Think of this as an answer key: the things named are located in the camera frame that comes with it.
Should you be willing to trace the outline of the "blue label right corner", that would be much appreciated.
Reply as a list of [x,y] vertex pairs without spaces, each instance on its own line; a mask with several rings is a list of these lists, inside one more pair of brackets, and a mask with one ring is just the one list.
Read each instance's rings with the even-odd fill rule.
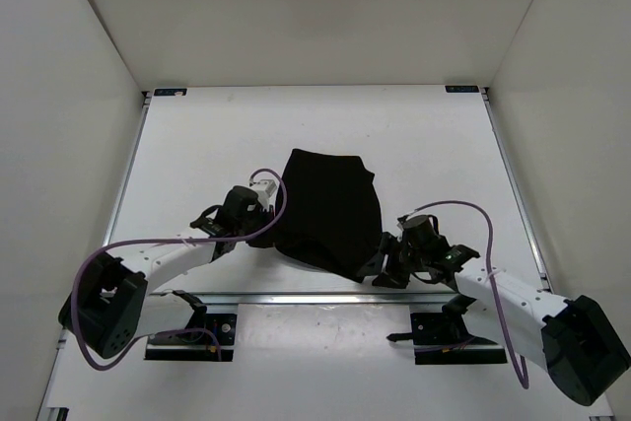
[[479,88],[475,85],[446,85],[448,94],[478,94]]

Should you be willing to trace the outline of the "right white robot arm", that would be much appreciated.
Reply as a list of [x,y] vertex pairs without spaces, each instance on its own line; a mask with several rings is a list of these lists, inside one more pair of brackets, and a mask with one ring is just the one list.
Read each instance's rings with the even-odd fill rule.
[[630,368],[630,354],[593,299],[537,289],[495,267],[487,255],[452,245],[434,215],[404,216],[400,235],[384,233],[364,275],[376,287],[404,289],[412,278],[445,285],[453,296],[437,311],[411,314],[420,365],[528,360],[569,399],[593,405]]

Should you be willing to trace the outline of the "blue label corner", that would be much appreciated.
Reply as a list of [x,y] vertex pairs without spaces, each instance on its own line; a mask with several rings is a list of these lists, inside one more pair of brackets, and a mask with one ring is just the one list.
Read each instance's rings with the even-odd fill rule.
[[157,88],[153,92],[154,97],[183,97],[187,94],[187,88]]
[[446,85],[448,94],[478,94],[479,88],[475,85]]

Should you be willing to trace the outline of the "blue label left corner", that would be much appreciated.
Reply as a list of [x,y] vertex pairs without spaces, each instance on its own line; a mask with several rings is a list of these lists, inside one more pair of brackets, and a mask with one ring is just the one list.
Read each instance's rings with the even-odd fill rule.
[[187,88],[157,88],[153,92],[154,97],[183,97],[187,94]]

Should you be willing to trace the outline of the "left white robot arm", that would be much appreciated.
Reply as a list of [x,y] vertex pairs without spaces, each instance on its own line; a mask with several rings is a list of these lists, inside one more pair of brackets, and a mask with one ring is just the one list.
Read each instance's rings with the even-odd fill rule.
[[175,331],[185,340],[205,332],[201,301],[163,286],[252,241],[274,221],[272,179],[235,186],[223,204],[205,210],[171,243],[134,244],[130,252],[96,255],[64,302],[59,323],[103,359],[123,353],[140,337]]

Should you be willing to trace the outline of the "aluminium rail front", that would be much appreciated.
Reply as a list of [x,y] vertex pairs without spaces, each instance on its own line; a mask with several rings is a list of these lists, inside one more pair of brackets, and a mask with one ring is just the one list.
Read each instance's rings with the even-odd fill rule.
[[385,293],[192,293],[207,305],[437,305],[456,296],[447,292]]

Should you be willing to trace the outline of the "black skirt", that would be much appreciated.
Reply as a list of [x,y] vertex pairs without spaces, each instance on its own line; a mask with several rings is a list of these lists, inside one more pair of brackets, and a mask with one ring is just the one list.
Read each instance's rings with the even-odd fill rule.
[[271,231],[275,249],[361,283],[383,234],[374,178],[359,156],[294,149],[282,174],[288,203]]

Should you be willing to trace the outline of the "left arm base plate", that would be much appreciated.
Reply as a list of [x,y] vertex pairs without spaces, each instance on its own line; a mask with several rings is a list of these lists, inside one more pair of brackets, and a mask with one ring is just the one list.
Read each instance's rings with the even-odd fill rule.
[[146,344],[144,359],[164,362],[223,362],[234,359],[238,315],[207,314],[206,332],[155,335]]

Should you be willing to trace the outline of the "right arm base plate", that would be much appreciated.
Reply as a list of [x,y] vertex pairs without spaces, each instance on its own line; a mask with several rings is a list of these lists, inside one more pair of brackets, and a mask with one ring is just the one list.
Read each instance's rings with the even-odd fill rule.
[[502,365],[505,349],[471,335],[460,316],[447,313],[412,313],[408,332],[391,333],[390,344],[410,342],[416,366]]

